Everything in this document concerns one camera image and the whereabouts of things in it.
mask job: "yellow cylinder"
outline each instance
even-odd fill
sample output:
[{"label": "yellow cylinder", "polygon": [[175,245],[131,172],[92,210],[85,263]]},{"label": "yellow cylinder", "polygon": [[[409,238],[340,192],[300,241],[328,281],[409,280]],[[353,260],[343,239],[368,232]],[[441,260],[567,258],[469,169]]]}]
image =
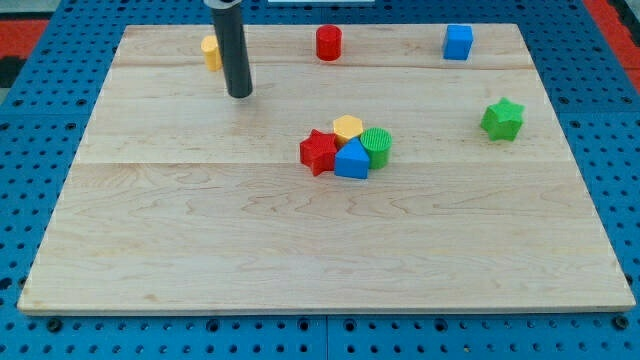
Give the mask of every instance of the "yellow cylinder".
[{"label": "yellow cylinder", "polygon": [[222,59],[220,58],[220,48],[218,47],[218,39],[215,35],[208,35],[202,39],[200,44],[202,54],[204,54],[204,63],[207,69],[218,71],[222,68]]}]

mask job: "green block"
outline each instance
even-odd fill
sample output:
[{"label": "green block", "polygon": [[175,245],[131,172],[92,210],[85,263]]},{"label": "green block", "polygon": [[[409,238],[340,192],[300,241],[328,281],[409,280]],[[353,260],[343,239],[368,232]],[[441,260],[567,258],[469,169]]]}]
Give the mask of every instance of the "green block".
[{"label": "green block", "polygon": [[367,129],[360,135],[360,142],[371,159],[369,169],[381,169],[387,165],[391,149],[391,134],[387,130]]},{"label": "green block", "polygon": [[507,98],[487,107],[480,126],[489,134],[489,140],[515,140],[524,120],[524,106],[513,103]]}]

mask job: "blue metal frame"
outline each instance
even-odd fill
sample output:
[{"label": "blue metal frame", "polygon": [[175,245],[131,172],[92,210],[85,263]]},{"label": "blue metal frame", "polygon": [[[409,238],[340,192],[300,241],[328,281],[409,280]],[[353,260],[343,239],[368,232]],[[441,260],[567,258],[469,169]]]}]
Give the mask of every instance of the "blue metal frame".
[{"label": "blue metal frame", "polygon": [[[573,0],[272,7],[247,23],[520,26],[636,297],[640,98]],[[65,0],[0,108],[0,359],[634,358],[640,315],[31,318],[15,302],[127,24],[207,24],[200,0]]]}]

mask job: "red star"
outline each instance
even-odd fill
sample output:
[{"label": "red star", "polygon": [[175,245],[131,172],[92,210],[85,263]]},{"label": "red star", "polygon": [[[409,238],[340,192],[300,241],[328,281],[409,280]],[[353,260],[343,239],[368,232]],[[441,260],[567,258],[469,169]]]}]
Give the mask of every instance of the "red star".
[{"label": "red star", "polygon": [[311,168],[313,176],[333,170],[336,152],[336,134],[324,134],[316,129],[300,143],[300,162]]}]

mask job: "toy block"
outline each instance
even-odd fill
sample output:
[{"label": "toy block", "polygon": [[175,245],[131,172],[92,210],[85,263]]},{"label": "toy block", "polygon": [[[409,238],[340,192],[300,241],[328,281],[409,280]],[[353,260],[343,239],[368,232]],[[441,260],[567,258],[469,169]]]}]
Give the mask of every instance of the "toy block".
[{"label": "toy block", "polygon": [[333,120],[333,132],[336,134],[336,146],[338,149],[352,138],[360,136],[363,131],[362,120],[355,116],[344,115]]},{"label": "toy block", "polygon": [[356,137],[349,140],[336,154],[334,173],[337,176],[366,179],[369,176],[370,162],[369,155]]},{"label": "toy block", "polygon": [[369,155],[369,169],[381,169],[389,162],[391,134],[385,129],[371,128],[360,135],[360,142]]},{"label": "toy block", "polygon": [[447,32],[442,44],[443,57],[447,60],[467,60],[473,31],[469,25],[447,25]]},{"label": "toy block", "polygon": [[200,49],[204,55],[204,63],[207,65],[207,69],[218,71],[222,68],[220,47],[218,47],[218,39],[215,36],[205,36],[200,43]]},{"label": "toy block", "polygon": [[300,162],[311,169],[313,176],[334,169],[338,152],[335,141],[335,134],[325,134],[313,129],[309,137],[300,143]]},{"label": "toy block", "polygon": [[335,25],[323,25],[316,30],[316,56],[334,61],[342,53],[342,30]]},{"label": "toy block", "polygon": [[484,112],[480,126],[489,134],[489,140],[515,140],[524,120],[524,106],[513,103],[507,98],[490,105]]}]

